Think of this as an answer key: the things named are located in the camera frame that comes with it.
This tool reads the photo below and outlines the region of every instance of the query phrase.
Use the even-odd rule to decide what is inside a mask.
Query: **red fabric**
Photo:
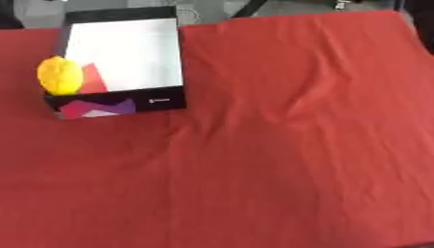
[[[0,246],[434,240],[434,61],[395,13],[182,28],[189,107],[56,120],[56,30],[1,31]]]

